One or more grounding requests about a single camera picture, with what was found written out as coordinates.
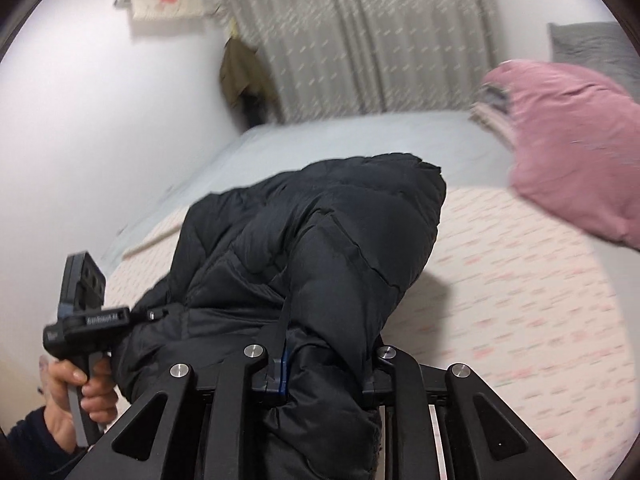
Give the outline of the dark blue left sleeve forearm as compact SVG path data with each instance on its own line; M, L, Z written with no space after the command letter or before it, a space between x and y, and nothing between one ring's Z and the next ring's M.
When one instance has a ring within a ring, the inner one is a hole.
M6 479L65 479L84 458L64 451L44 420L44 408L31 411L8 434L1 434L1 473Z

